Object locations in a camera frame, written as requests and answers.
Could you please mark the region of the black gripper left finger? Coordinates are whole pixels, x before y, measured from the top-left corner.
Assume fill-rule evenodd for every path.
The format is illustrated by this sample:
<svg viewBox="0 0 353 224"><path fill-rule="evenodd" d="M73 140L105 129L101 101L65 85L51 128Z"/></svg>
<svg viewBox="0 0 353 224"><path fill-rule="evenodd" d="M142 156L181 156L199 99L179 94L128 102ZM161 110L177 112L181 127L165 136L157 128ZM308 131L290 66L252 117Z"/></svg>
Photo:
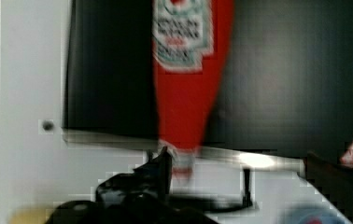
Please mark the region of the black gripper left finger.
<svg viewBox="0 0 353 224"><path fill-rule="evenodd" d="M172 156L164 147L131 173L100 184L93 202L59 205L45 224L218 224L191 207L169 205L171 170Z"/></svg>

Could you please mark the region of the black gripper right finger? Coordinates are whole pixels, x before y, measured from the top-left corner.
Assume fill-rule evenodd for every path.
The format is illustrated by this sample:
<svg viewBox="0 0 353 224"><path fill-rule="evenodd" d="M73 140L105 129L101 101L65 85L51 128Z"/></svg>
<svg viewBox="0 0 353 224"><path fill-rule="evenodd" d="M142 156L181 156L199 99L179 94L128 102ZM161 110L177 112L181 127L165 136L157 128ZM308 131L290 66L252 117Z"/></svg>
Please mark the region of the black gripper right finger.
<svg viewBox="0 0 353 224"><path fill-rule="evenodd" d="M304 158L305 179L353 223L353 168L327 162L313 153Z"/></svg>

